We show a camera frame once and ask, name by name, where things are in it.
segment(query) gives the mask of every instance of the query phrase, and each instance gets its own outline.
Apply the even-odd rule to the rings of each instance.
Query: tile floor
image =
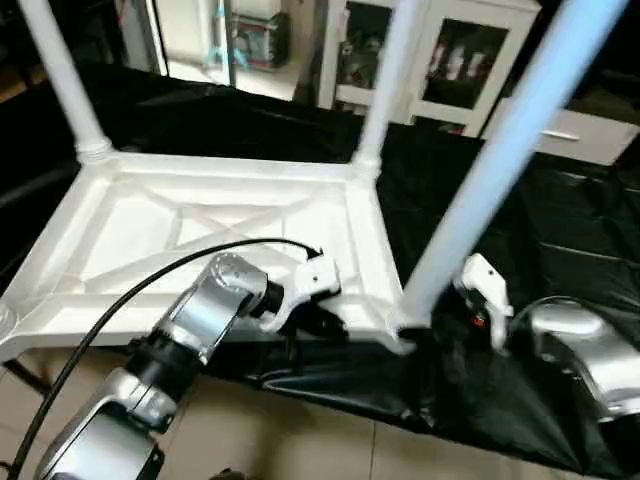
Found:
[[[69,350],[39,350],[21,358],[54,376]],[[48,442],[122,357],[92,350],[76,369],[43,426],[23,478]],[[39,396],[0,373],[0,460],[11,461]],[[160,437],[167,456],[161,479],[206,480],[230,467],[257,479],[563,480],[567,474],[475,448],[418,436],[244,385],[200,377],[172,428]]]

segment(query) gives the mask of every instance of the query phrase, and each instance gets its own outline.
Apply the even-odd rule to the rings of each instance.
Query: cabinet drawer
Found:
[[[491,138],[510,100],[500,101],[482,137]],[[631,141],[640,127],[607,118],[568,110],[558,112],[538,141],[538,152],[611,165]]]

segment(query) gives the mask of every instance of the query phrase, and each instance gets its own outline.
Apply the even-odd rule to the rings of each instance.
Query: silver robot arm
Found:
[[[340,291],[336,266],[310,259],[275,284],[233,253],[211,259],[124,367],[115,369],[71,419],[40,461],[38,479],[155,479],[164,455],[151,432],[164,433],[177,406],[240,317],[264,317],[277,331],[294,309]]]

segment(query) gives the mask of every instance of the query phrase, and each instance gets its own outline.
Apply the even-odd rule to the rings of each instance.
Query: black cable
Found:
[[[217,253],[222,250],[228,250],[230,248],[242,247],[245,245],[254,245],[257,243],[284,243],[287,245],[293,245],[295,247],[302,248],[307,251],[307,256],[309,258],[317,257],[321,255],[315,249],[309,247],[308,245],[304,245],[303,243],[296,242],[294,240],[287,240],[285,238],[252,238],[248,240],[240,240],[237,242],[230,242],[223,245],[215,245],[213,247],[208,247],[203,250],[199,250],[197,252],[191,253],[185,257],[182,257],[175,262],[170,263],[166,267],[161,268],[157,272],[149,275],[137,285],[133,286],[130,290],[125,292],[118,300],[115,301],[113,305],[111,305],[106,312],[102,314],[102,316],[98,319],[95,325],[89,330],[89,332],[84,336],[82,341],[78,344],[76,349],[73,351],[73,354],[67,361],[67,363],[62,367],[60,374],[56,378],[53,385],[51,385],[51,389],[49,390],[48,395],[42,400],[40,404],[40,408],[31,420],[31,424],[27,429],[27,433],[25,433],[24,438],[22,439],[22,443],[20,444],[20,448],[18,448],[18,452],[16,453],[16,457],[13,460],[13,466],[9,471],[9,475],[7,476],[7,480],[18,480],[18,476],[22,471],[22,467],[24,466],[24,462],[29,454],[29,450],[33,445],[34,440],[44,422],[45,417],[49,413],[53,402],[57,398],[60,390],[64,386],[65,382],[71,375],[71,372],[75,368],[75,366],[80,362],[80,359],[84,355],[84,353],[89,348],[89,345],[95,340],[100,333],[100,330],[105,326],[105,324],[113,317],[120,308],[122,308],[129,300],[135,297],[138,293],[140,293],[143,289],[148,287],[150,284],[166,275],[167,273],[175,270],[176,268],[185,265],[193,260],[204,257],[206,255],[210,255],[212,253]]]

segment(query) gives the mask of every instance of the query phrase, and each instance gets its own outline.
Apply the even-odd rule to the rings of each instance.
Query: black tablecloth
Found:
[[[226,87],[106,66],[82,73],[120,149],[339,163],[350,158],[361,128],[349,114]],[[78,165],[47,85],[0,105],[0,124],[6,287]],[[403,282],[480,147],[417,127],[390,128],[378,193]],[[574,295],[603,305],[640,346],[640,174],[632,155],[610,169],[536,155],[477,246],[507,279],[516,310],[541,296]],[[436,336],[407,357],[376,344],[225,344],[210,373],[579,473],[636,473],[614,460],[566,379],[526,355],[469,347],[453,305],[445,295]]]

